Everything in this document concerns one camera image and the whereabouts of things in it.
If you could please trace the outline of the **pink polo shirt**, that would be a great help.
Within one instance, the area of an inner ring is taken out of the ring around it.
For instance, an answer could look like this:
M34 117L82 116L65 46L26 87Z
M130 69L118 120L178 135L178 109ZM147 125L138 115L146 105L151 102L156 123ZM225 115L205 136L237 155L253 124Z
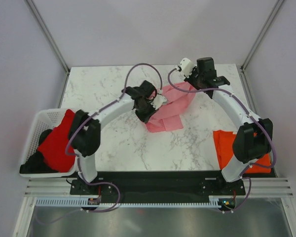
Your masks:
M163 87L162 95L167 98L168 103L163 105L146 124L150 133L170 132L183 128L180 115L190 106L195 93L190 92L194 88L187 82L176 83L175 86L184 91L179 91L171 85Z

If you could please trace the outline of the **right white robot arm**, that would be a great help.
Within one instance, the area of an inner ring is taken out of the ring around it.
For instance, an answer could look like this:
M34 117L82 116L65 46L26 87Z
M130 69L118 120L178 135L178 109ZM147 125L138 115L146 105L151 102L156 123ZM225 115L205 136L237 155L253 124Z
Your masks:
M257 165L260 158L274 151L273 123L268 118L261 119L241 102L229 80L217 75L213 58L200 58L196 63L184 58L178 66L185 81L220 105L237 128L233 156L221 171L223 178L216 182L217 191L228 194L234 188L233 182L241 179L250 166Z

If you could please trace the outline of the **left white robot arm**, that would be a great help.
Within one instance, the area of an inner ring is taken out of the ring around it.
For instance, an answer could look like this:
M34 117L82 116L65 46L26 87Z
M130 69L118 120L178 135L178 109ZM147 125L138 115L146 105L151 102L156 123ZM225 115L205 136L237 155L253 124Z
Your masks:
M75 155L78 174L83 179L81 188L87 194L98 190L95 153L101 144L101 130L119 116L134 110L137 118L148 123L167 99L148 81L140 86L127 86L122 95L94 113L78 110L68 133L66 154Z

